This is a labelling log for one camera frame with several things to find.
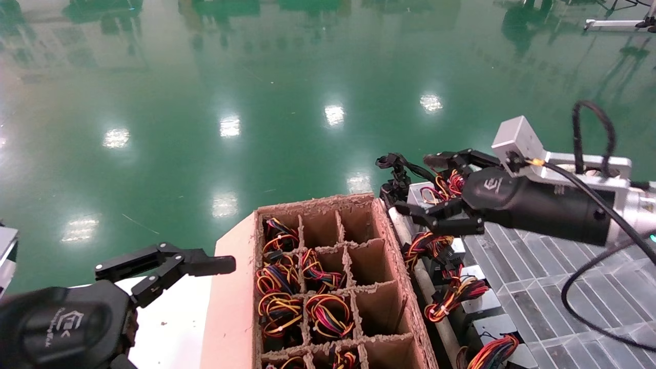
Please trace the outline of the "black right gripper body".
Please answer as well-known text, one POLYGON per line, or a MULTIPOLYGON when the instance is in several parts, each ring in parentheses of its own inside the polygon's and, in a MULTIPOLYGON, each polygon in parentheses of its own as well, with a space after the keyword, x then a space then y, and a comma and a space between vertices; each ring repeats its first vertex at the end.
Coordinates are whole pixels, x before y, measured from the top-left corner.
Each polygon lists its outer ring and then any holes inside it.
POLYGON ((605 246, 617 237, 617 225, 607 208, 623 211, 630 182, 623 178, 580 179, 600 196, 604 207, 561 175, 554 183, 543 183, 513 177, 498 168, 471 173, 464 184, 464 202, 486 222, 505 228, 605 246))

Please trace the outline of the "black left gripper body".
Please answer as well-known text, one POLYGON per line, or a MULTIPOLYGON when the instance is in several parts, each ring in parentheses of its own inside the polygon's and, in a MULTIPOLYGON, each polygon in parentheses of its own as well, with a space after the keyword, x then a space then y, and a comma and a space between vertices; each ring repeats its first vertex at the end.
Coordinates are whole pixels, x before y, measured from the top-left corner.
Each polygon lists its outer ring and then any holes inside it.
POLYGON ((134 346, 137 312, 111 282, 5 296, 2 368, 110 368, 134 346))

